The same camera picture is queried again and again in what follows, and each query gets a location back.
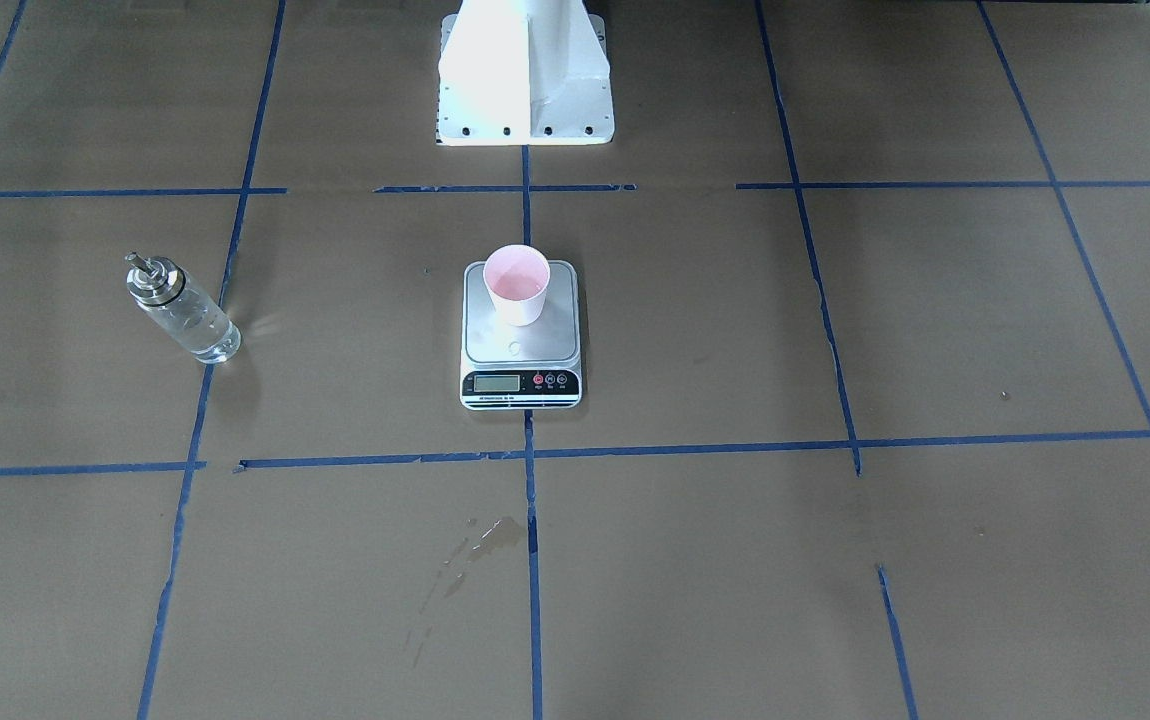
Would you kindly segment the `pink paper cup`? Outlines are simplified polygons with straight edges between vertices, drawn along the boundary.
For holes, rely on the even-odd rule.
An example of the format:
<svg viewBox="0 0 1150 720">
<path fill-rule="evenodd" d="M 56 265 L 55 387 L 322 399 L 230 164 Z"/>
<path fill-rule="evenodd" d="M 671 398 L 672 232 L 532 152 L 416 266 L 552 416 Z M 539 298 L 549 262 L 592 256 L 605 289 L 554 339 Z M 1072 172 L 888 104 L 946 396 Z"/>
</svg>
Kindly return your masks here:
<svg viewBox="0 0 1150 720">
<path fill-rule="evenodd" d="M 499 322 L 530 325 L 539 317 L 551 281 L 549 259 L 528 245 L 497 248 L 483 265 L 483 283 Z"/>
</svg>

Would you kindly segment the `clear glass sauce bottle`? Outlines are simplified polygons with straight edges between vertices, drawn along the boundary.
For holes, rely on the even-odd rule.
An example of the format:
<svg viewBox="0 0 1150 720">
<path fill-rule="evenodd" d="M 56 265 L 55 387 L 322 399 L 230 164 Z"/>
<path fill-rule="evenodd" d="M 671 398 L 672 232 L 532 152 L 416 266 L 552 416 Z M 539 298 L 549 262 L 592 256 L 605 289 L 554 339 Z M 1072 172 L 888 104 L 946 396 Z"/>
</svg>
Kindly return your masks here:
<svg viewBox="0 0 1150 720">
<path fill-rule="evenodd" d="M 227 363 L 241 347 L 240 329 L 182 266 L 128 252 L 128 294 L 200 363 Z"/>
</svg>

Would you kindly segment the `digital kitchen scale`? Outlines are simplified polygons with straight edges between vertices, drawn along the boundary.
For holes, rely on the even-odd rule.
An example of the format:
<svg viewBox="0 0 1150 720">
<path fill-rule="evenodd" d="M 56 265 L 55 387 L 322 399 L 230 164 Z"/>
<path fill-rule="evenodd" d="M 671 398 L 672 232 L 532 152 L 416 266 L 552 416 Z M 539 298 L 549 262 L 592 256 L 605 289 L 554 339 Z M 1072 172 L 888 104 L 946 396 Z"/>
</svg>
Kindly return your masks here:
<svg viewBox="0 0 1150 720">
<path fill-rule="evenodd" d="M 546 304 L 528 325 L 497 317 L 484 261 L 462 278 L 460 404 L 466 409 L 561 409 L 584 397 L 578 273 L 549 263 Z"/>
</svg>

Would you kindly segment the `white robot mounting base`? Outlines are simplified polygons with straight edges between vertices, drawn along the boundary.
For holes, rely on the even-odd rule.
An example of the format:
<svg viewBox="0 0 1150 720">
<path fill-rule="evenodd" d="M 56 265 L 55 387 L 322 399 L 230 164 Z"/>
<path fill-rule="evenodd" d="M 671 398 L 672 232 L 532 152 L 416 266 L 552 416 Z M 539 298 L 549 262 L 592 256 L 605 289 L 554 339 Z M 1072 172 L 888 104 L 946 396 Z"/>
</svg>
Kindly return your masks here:
<svg viewBox="0 0 1150 720">
<path fill-rule="evenodd" d="M 440 22 L 435 140 L 589 146 L 616 135 L 606 24 L 583 1 L 463 1 Z"/>
</svg>

